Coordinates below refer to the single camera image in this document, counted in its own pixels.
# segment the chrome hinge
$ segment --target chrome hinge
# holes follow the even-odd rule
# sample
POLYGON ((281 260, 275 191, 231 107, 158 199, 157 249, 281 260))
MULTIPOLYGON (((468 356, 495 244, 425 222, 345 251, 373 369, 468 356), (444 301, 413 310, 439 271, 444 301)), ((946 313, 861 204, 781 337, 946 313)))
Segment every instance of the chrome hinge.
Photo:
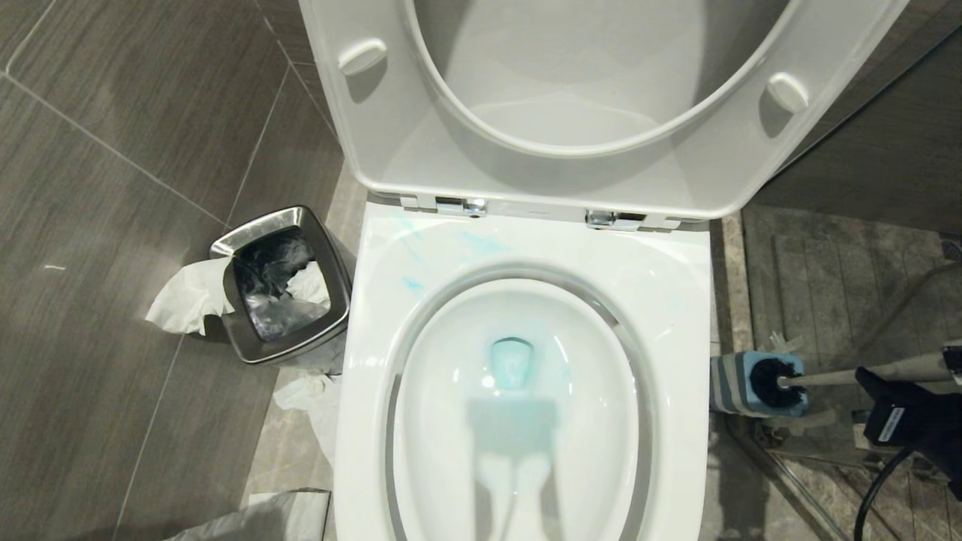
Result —
POLYGON ((633 214, 616 211, 585 210, 585 225, 592 229, 611 229, 614 231, 672 231, 681 225, 679 219, 668 219, 661 215, 633 214))
POLYGON ((425 195, 402 195, 401 206, 407 210, 437 212, 447 216, 483 218, 488 214, 488 200, 480 197, 435 197, 425 195))

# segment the tissue paper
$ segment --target tissue paper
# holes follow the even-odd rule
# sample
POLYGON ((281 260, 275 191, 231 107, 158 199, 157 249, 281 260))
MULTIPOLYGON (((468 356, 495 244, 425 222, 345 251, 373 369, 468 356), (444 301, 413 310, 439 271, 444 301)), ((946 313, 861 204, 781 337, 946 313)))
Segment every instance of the tissue paper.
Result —
POLYGON ((306 269, 299 270, 288 280, 288 293, 294 298, 320 304, 325 310, 331 308, 331 297, 327 294, 324 274, 317 266, 317 261, 308 263, 306 269))
POLYGON ((299 409, 307 412, 314 436, 320 444, 320 450, 333 467, 334 451, 338 441, 341 378, 304 374, 284 388, 275 391, 274 401, 281 409, 299 409))
POLYGON ((234 312, 224 294, 224 271, 230 262, 222 257, 178 270, 154 298, 146 319, 167 332, 206 336, 204 316, 234 312))

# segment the stainless steel trash can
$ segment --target stainless steel trash can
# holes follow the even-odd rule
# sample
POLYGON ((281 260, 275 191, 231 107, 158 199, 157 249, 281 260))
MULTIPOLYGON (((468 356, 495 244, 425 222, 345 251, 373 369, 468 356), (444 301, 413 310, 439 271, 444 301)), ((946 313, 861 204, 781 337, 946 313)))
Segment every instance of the stainless steel trash can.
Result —
POLYGON ((350 276, 334 240, 307 207, 279 210, 235 228, 211 245, 210 256, 232 258, 224 292, 235 312, 223 322, 243 362, 281 362, 347 328, 350 276), (327 288, 326 311, 284 291, 287 280, 311 262, 327 288))

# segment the black cable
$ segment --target black cable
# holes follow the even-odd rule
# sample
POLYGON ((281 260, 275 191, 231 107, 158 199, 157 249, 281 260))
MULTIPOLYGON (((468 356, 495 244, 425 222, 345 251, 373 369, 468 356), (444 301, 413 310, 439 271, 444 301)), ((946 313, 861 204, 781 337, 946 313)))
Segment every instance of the black cable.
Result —
POLYGON ((869 492, 865 493, 865 498, 862 500, 862 504, 858 507, 858 515, 855 517, 855 541, 862 541, 862 529, 865 528, 865 519, 869 516, 869 509, 872 508, 872 502, 875 500, 875 496, 878 495, 878 490, 882 488, 885 483, 885 479, 896 470, 896 468, 901 464, 906 458, 909 457, 913 452, 919 448, 918 444, 913 444, 905 446, 889 460, 889 463, 882 468, 882 471, 878 474, 878 477, 872 481, 872 486, 869 487, 869 492))

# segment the white toilet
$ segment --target white toilet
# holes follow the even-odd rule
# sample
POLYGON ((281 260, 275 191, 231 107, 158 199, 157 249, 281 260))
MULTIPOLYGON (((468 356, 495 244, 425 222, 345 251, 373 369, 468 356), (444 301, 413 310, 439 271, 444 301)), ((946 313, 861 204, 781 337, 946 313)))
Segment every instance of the white toilet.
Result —
POLYGON ((697 539, 705 221, 906 0, 300 3, 371 191, 341 541, 697 539))

